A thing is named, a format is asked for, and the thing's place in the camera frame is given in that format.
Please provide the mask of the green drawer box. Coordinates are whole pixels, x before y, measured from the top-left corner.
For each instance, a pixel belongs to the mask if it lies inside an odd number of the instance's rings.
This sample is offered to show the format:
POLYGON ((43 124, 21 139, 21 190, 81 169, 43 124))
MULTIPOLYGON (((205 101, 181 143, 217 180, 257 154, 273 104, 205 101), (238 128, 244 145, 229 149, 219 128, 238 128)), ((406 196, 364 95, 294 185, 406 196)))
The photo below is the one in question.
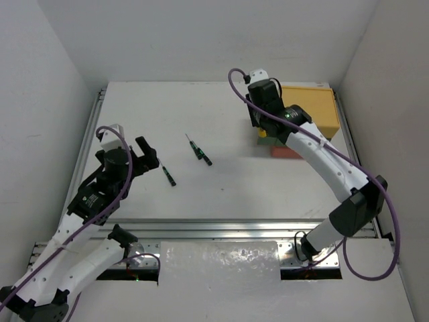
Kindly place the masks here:
MULTIPOLYGON (((336 135, 336 133, 338 132, 339 129, 334 129, 334 130, 329 130, 329 131, 322 131, 320 129, 320 133, 328 140, 331 141, 332 138, 336 135)), ((267 135, 266 138, 261 138, 257 137, 257 145, 262 145, 262 146, 284 146, 284 144, 282 144, 277 138, 275 137, 269 137, 267 135)))

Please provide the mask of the red bottom drawer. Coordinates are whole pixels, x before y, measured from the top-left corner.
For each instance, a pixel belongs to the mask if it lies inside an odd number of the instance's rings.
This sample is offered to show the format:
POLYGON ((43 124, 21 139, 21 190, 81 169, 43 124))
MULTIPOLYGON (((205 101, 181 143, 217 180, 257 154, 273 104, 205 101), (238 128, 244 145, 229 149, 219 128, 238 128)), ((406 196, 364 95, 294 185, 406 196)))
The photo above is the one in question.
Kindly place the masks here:
POLYGON ((286 146, 272 146, 270 152, 273 158, 302 159, 297 152, 286 146))

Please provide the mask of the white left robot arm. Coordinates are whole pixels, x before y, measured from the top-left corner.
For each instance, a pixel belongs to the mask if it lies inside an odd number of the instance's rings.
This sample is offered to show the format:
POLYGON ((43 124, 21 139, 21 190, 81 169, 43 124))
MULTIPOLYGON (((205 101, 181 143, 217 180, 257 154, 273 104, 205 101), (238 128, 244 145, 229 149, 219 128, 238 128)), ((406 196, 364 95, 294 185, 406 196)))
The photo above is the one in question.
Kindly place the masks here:
POLYGON ((113 264, 141 253, 138 238, 119 225, 87 257, 75 258, 127 198, 127 182, 156 169, 156 150, 140 136, 137 156, 121 140, 103 143, 95 156, 101 165, 80 184, 56 233, 33 265, 14 285, 1 288, 1 304, 22 321, 63 321, 86 286, 113 264))

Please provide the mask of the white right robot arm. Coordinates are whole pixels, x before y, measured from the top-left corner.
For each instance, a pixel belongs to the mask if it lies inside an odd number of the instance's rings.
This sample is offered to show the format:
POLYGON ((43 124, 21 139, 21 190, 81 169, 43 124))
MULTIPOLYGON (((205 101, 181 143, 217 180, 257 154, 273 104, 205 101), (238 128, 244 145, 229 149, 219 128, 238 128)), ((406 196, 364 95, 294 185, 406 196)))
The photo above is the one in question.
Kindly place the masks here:
POLYGON ((298 105, 286 107, 270 78, 247 81, 246 98, 261 108, 250 109, 254 126, 277 138, 295 151, 322 177, 340 203, 316 228, 300 240, 301 261, 311 260, 330 244, 354 236, 382 210, 384 196, 366 174, 328 151, 301 131, 284 125, 284 120, 300 126, 319 139, 324 139, 311 116, 298 105))

